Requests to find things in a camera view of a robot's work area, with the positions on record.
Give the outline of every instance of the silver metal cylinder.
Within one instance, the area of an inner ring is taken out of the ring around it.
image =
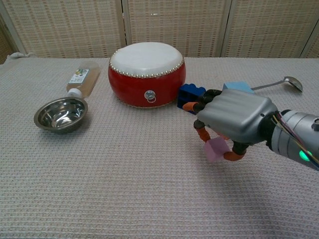
[[[316,124],[318,118],[318,116],[297,111],[289,111],[283,116],[287,125],[301,139],[305,148],[309,151],[308,153],[316,158],[319,158],[319,131],[316,130],[314,124]],[[319,170],[310,162],[309,157],[296,142],[279,127],[275,127],[272,136],[272,150],[279,155]]]

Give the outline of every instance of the pink cube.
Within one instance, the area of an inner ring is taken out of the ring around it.
[[[204,150],[207,160],[211,163],[223,160],[224,153],[230,151],[226,141],[222,137],[212,138],[207,141]]]

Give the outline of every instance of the bottle label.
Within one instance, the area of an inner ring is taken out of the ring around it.
[[[69,84],[82,84],[88,73],[89,69],[77,69]]]

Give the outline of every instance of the drum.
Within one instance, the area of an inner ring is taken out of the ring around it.
[[[159,42],[135,43],[117,50],[109,61],[112,90],[135,107],[159,107],[177,98],[186,78],[182,54]]]

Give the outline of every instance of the bottle cap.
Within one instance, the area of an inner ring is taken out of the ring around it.
[[[71,88],[68,92],[68,96],[82,98],[82,92],[77,88]]]

